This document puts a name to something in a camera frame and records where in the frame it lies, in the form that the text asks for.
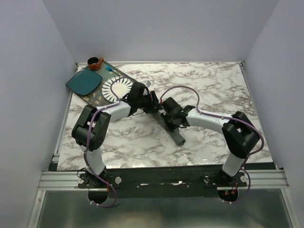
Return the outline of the grey cloth napkin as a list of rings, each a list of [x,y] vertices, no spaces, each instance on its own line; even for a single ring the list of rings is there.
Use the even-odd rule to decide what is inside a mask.
[[[157,121],[157,123],[167,132],[167,134],[173,139],[177,146],[183,146],[186,142],[185,138],[180,134],[179,129],[169,131],[166,128],[165,121],[161,117],[159,112],[152,114],[152,117]]]

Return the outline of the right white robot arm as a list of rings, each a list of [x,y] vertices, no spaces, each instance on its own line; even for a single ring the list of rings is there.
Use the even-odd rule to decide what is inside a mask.
[[[209,129],[224,135],[229,154],[218,175],[219,182],[224,186],[235,182],[236,174],[258,141],[262,139],[259,131],[243,112],[236,112],[233,115],[202,114],[194,106],[181,107],[171,97],[163,101],[161,106],[165,111],[161,117],[170,132],[179,127],[191,126]]]

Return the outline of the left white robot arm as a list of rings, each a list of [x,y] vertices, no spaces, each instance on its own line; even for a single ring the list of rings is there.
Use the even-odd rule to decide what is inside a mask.
[[[115,103],[99,109],[92,105],[85,106],[71,133],[84,152],[85,169],[90,173],[89,182],[96,188],[102,187],[106,182],[100,147],[105,140],[109,123],[129,117],[139,109],[145,113],[159,110],[156,93],[139,82],[133,83],[131,90],[122,98],[117,94],[114,96]]]

